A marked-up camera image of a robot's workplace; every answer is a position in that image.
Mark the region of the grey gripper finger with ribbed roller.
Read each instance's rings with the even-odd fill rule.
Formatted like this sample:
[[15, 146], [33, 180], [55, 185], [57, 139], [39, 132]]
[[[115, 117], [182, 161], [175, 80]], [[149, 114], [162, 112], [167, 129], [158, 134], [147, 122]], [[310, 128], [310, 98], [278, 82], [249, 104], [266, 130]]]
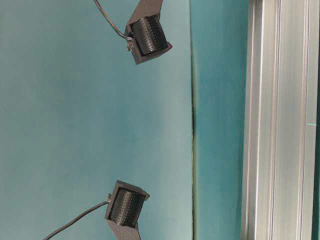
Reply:
[[150, 195], [142, 188], [117, 180], [108, 196], [105, 220], [118, 240], [139, 240], [138, 219]]
[[130, 37], [127, 46], [137, 65], [157, 58], [173, 47], [160, 23], [162, 4], [162, 0], [140, 0], [125, 26], [125, 35]]

